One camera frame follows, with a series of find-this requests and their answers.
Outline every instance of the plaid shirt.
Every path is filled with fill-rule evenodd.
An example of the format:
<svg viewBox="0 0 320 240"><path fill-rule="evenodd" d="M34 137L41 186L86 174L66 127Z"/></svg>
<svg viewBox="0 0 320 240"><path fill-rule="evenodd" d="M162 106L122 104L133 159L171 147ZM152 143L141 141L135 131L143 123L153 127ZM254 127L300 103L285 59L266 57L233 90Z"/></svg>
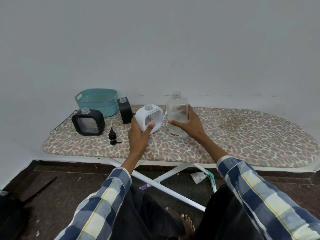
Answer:
<svg viewBox="0 0 320 240"><path fill-rule="evenodd" d="M218 161L217 167L264 239L320 239L319 220L258 176L245 161L225 156ZM71 223L56 240L109 239L130 185L127 170L115 168L101 189L79 204Z"/></svg>

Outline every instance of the black soap dispenser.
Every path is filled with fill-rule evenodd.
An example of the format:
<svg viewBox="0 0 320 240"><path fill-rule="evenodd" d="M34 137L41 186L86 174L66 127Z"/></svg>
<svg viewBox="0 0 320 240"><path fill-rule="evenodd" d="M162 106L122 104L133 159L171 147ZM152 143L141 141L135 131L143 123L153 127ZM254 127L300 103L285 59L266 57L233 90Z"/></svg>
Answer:
<svg viewBox="0 0 320 240"><path fill-rule="evenodd" d="M81 109L71 120L75 130L83 136L100 136L106 126L102 113L96 109Z"/></svg>

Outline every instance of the white metal frame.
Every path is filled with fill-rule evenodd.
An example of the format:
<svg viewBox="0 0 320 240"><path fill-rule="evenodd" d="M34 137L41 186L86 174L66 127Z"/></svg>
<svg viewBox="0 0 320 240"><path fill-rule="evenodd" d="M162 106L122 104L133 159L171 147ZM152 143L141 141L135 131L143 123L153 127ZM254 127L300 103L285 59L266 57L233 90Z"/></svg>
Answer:
<svg viewBox="0 0 320 240"><path fill-rule="evenodd" d="M121 166L121 163L118 162L117 160L113 159L113 158L104 157L104 158L101 158L101 159L103 161L107 162L108 164L111 164L111 165L113 165L115 167L120 167ZM175 167L175 168L171 169L170 171L162 174L161 176L155 178L154 180L148 178L147 176L144 176L143 174L137 172L136 170L134 170L132 172L132 176L134 176L134 177L140 179L141 181L145 182L146 183L146 185L144 185L145 188L149 188L151 186L156 187L157 189L159 189L159 190L161 190L161 191L163 191L163 192L165 192L165 193L167 193L167 194L169 194L169 195L171 195L171 196L173 196L173 197L175 197L175 198L177 198L177 199L179 199L179 200L181 200L181 201L183 201L183 202L185 202L185 203L187 203L187 204L189 204L191 206L194 206L195 208L197 208L197 209L199 209L199 210L204 212L205 209L206 209L204 206L202 206L202 205L198 204L197 202L194 202L194 201L186 198L185 196L183 196L181 194L178 194L178 193L174 192L173 190L171 190L171 189L169 189L169 188L167 188L167 187L165 187L165 186L160 184L161 181L163 181L163 180L167 179L168 177L171 177L171 176L181 172L182 170L184 170L184 169L186 169L186 168L188 168L188 167L190 167L192 165L196 166L198 169L200 169L201 171L203 171L204 173L207 174L207 172L204 170L204 168L199 166L198 164L196 164L196 163L187 163L186 162L186 163L182 163L182 164L178 165L177 167Z"/></svg>

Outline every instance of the clear plastic bottle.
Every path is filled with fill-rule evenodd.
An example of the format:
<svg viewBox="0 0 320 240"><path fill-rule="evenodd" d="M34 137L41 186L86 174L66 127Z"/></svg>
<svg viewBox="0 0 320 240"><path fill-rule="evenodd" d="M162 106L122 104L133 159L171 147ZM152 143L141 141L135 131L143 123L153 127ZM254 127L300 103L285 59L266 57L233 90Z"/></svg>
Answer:
<svg viewBox="0 0 320 240"><path fill-rule="evenodd" d="M188 115L188 99L181 97L179 91L175 91L173 96L167 100L166 103L167 107L167 116L168 120L176 120L182 123L187 122L189 115ZM177 126L173 126L169 124L169 133L173 137L177 138L186 138L188 134L184 132L184 130L180 129Z"/></svg>

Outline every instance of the white soap dispenser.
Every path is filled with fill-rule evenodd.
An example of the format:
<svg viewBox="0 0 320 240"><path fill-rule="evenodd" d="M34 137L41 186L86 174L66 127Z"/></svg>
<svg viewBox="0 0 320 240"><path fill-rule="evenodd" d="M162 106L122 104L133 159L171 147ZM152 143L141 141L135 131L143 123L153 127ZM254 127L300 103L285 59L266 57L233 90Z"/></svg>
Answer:
<svg viewBox="0 0 320 240"><path fill-rule="evenodd" d="M155 125L150 132L154 133L156 130L160 129L163 122L163 110L157 105L147 104L136 112L136 121L138 123L138 128L140 131L144 132L148 125L155 122Z"/></svg>

